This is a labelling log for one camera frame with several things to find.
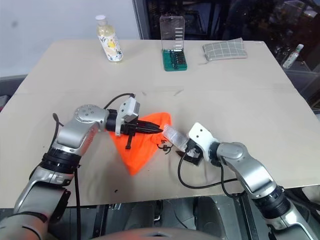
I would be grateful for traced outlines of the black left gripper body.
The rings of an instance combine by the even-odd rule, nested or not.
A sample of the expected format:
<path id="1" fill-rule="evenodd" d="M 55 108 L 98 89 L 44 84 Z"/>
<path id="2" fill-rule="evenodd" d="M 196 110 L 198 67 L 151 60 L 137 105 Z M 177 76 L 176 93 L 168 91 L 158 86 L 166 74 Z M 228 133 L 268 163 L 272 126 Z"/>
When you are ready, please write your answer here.
<path id="1" fill-rule="evenodd" d="M 130 122 L 124 122 L 120 125 L 120 131 L 115 132 L 116 136 L 126 135 L 126 136 L 134 136 L 137 132 L 137 128 L 139 126 L 139 120 L 134 119 Z"/>

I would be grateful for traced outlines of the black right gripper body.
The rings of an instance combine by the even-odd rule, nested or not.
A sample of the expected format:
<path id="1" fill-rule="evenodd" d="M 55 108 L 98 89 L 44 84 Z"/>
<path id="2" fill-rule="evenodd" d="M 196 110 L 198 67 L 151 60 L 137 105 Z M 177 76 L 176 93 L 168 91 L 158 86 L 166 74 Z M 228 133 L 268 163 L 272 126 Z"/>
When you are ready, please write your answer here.
<path id="1" fill-rule="evenodd" d="M 200 147 L 193 140 L 189 139 L 186 144 L 184 160 L 198 167 L 202 158 L 203 152 Z"/>

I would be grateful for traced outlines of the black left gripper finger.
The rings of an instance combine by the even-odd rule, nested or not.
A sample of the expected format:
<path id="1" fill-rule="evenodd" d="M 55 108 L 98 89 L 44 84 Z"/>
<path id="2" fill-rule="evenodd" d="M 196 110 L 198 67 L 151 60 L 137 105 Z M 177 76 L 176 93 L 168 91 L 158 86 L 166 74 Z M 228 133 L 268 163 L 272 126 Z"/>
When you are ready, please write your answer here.
<path id="1" fill-rule="evenodd" d="M 159 134 L 163 130 L 158 127 L 137 127 L 137 133 L 140 134 Z"/>
<path id="2" fill-rule="evenodd" d="M 137 121 L 137 126 L 139 128 L 146 128 L 146 129 L 159 129 L 160 126 L 149 121 L 143 121 L 143 120 L 138 120 Z"/>

